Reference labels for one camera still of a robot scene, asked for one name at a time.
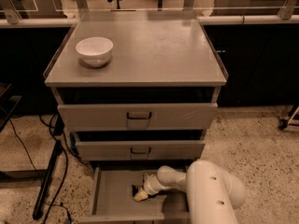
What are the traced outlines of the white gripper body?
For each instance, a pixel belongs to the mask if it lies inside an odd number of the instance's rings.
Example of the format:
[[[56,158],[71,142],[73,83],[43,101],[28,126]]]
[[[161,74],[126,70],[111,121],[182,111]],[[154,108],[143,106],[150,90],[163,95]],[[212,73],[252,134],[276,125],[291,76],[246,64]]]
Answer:
[[[143,189],[148,193],[148,195],[155,195],[159,193],[163,187],[164,186],[157,179],[157,175],[149,175],[149,178],[143,183]]]

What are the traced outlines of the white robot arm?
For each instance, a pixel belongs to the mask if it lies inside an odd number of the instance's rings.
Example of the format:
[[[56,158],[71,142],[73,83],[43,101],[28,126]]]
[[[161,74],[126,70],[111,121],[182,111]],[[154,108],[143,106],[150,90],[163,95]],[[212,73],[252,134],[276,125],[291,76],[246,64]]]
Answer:
[[[247,197],[243,182],[211,161],[194,161],[185,173],[162,166],[156,174],[143,174],[143,185],[133,186],[137,202],[162,190],[184,191],[192,224],[238,224],[235,209]]]

